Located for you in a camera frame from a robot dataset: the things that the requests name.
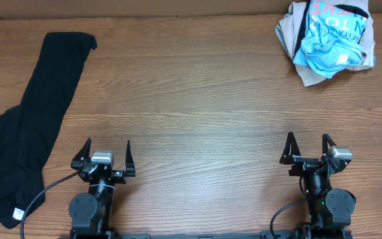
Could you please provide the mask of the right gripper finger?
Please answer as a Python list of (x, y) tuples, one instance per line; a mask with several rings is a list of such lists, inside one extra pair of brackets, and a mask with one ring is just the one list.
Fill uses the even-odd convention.
[(300, 149), (292, 131), (288, 132), (285, 148), (281, 155), (280, 164), (294, 164), (301, 159)]
[(335, 145), (336, 144), (327, 133), (324, 133), (322, 135), (322, 155), (323, 156), (331, 155), (332, 153), (330, 150), (333, 149)]

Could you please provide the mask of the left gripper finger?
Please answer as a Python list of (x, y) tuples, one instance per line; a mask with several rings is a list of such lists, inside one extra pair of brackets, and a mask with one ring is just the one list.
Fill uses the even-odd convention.
[(79, 150), (79, 152), (73, 157), (73, 161), (82, 161), (84, 159), (90, 158), (90, 148), (92, 140), (88, 138), (84, 143), (84, 146)]
[(127, 150), (126, 150), (126, 154), (125, 154), (125, 168), (126, 168), (126, 171), (134, 171), (135, 170), (135, 164), (134, 164), (133, 157), (131, 154), (131, 145), (130, 145), (129, 140), (127, 141)]

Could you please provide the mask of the black garment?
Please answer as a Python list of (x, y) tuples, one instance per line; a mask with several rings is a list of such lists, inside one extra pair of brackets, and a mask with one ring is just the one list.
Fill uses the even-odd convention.
[(96, 38), (47, 33), (19, 105), (0, 115), (0, 223), (16, 227), (45, 201), (42, 170)]

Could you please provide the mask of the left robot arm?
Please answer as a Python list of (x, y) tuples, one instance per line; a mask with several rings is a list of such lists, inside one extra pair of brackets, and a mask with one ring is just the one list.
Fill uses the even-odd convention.
[(92, 140), (87, 139), (71, 162), (79, 178), (88, 183), (88, 192), (76, 195), (69, 204), (72, 219), (71, 238), (118, 238), (116, 229), (110, 227), (111, 209), (116, 184), (125, 184), (127, 177), (136, 175), (128, 143), (125, 169), (113, 168), (111, 151), (90, 152)]

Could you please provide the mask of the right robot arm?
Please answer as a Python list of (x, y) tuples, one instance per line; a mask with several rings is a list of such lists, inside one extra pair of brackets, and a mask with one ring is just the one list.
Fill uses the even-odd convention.
[(351, 150), (338, 147), (327, 133), (322, 135), (322, 155), (319, 158), (303, 157), (294, 133), (288, 132), (279, 163), (291, 166), (288, 174), (299, 178), (304, 198), (282, 207), (274, 214), (270, 221), (272, 236), (278, 236), (273, 230), (276, 217), (282, 211), (305, 202), (309, 221), (298, 224), (288, 232), (289, 238), (351, 238), (351, 232), (346, 227), (351, 224), (356, 197), (347, 190), (333, 189), (330, 177), (342, 172), (352, 158)]

